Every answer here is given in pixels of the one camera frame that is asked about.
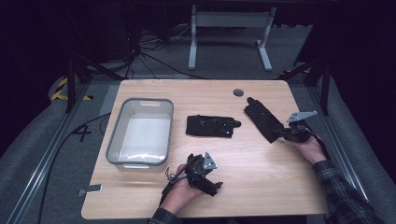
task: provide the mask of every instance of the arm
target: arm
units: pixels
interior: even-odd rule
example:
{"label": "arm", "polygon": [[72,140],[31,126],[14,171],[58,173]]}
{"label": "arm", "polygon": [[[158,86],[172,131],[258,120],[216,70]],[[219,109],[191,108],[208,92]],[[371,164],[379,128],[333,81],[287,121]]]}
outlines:
{"label": "arm", "polygon": [[187,179],[181,179],[172,187],[163,203],[149,221],[149,224],[179,224],[181,220],[176,213],[196,197],[204,193],[199,189],[192,189]]}
{"label": "arm", "polygon": [[327,161],[314,137],[311,136],[305,143],[290,144],[313,164],[317,179],[326,192],[330,223],[384,223],[358,191],[338,173],[332,162]]}

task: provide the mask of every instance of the person's left hand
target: person's left hand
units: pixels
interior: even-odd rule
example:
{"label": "person's left hand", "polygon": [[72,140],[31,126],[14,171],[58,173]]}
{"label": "person's left hand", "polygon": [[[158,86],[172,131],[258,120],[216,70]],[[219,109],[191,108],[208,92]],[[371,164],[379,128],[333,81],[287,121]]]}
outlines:
{"label": "person's left hand", "polygon": [[[183,168],[185,164],[181,164],[177,167],[177,172]],[[160,205],[161,208],[176,214],[180,209],[186,206],[194,198],[205,194],[199,189],[193,189],[189,181],[184,178],[176,182],[176,184],[169,191],[163,203]]]}

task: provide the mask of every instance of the wooden table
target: wooden table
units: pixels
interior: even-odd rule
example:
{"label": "wooden table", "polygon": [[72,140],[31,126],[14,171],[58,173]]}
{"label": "wooden table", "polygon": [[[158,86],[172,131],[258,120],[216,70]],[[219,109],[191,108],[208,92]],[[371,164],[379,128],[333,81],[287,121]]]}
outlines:
{"label": "wooden table", "polygon": [[[240,89],[242,97],[233,95]],[[147,218],[159,205],[167,184],[164,172],[121,172],[106,160],[106,148],[123,101],[131,97],[167,98],[174,103],[168,166],[170,173],[187,157],[206,152],[219,167],[206,178],[224,184],[214,197],[199,197],[179,217],[242,217],[327,214],[325,195],[310,163],[281,139],[273,144],[245,114],[247,98],[261,101],[281,122],[297,105],[284,81],[263,80],[126,80],[106,128],[91,185],[103,191],[86,196],[87,219]],[[186,135],[189,115],[232,117],[242,122],[232,138]]]}

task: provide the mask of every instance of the plastic container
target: plastic container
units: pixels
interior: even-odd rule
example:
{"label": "plastic container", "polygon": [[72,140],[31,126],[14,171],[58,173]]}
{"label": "plastic container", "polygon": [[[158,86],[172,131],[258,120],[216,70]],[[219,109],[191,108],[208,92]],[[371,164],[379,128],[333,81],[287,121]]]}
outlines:
{"label": "plastic container", "polygon": [[131,98],[120,109],[107,160],[121,171],[162,172],[167,165],[174,106],[167,99]]}

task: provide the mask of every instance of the sleeve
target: sleeve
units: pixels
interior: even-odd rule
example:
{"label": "sleeve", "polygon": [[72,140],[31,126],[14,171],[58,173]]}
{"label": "sleeve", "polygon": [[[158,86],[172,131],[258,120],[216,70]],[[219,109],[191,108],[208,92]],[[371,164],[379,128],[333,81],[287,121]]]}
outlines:
{"label": "sleeve", "polygon": [[331,161],[317,162],[313,168],[326,191],[331,215],[327,223],[384,223],[358,191],[338,173]]}
{"label": "sleeve", "polygon": [[157,208],[148,224],[181,224],[181,219],[163,208]]}

